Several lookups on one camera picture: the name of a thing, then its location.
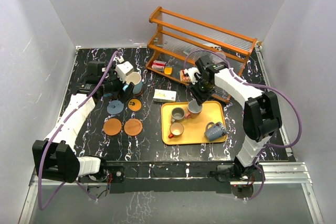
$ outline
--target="blue coaster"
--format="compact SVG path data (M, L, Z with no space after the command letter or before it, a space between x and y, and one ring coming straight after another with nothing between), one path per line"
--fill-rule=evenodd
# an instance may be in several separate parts
M111 101L107 106L107 112L111 115L119 114L124 109L124 104L119 100Z

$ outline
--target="black marble table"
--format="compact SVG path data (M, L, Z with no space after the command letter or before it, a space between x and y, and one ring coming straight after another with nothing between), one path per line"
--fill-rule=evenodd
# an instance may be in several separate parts
M86 73L89 61L99 60L106 63L110 60L112 48L80 49L76 55L75 65L71 74L68 90L63 103L62 113L77 81ZM231 98L228 105L222 103L225 123L228 129L228 139L219 144L175 145L168 146L162 141L161 134L161 106L162 103L153 102L155 89L176 90L176 101L192 100L186 86L173 82L159 74L147 71L145 64L153 51L147 48L119 48L125 60L134 65L135 71L141 73L144 80L144 92L139 97L143 107L139 112L125 109L118 115L110 115L107 106L110 98L104 97L90 113L80 130L75 151L77 156L97 155L108 161L115 162L220 162L232 161L239 152L244 140L243 112L241 106ZM252 53L243 72L243 78L248 82L265 84L258 57ZM104 122L110 118L119 119L122 124L130 118L142 121L143 131L138 136L128 136L123 131L116 136L106 136L103 131ZM272 143L283 144L278 132L271 140ZM286 151L266 148L261 155L266 161L287 161Z

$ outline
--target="gray floor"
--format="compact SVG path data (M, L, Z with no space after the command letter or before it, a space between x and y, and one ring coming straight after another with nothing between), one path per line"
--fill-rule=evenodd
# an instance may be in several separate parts
M55 187L43 188L45 202ZM97 204L77 186L68 185L59 191L45 211L39 211L36 202L30 223L313 222L300 184L268 184L257 198L247 203L235 201L232 195L213 192L138 192L110 194Z

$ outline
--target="gray mug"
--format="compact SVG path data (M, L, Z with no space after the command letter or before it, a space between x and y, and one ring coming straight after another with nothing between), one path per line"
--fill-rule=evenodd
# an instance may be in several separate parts
M174 108L172 110L172 123L182 122L184 119L184 109L181 107Z
M221 122L209 122L205 127L205 136L211 142L227 134L225 126Z

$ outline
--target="pink mug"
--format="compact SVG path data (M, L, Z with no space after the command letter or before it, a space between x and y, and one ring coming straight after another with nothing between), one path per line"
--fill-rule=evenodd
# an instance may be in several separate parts
M185 113L184 118L196 118L202 111L203 106L198 105L196 100L192 100L188 103L188 112Z

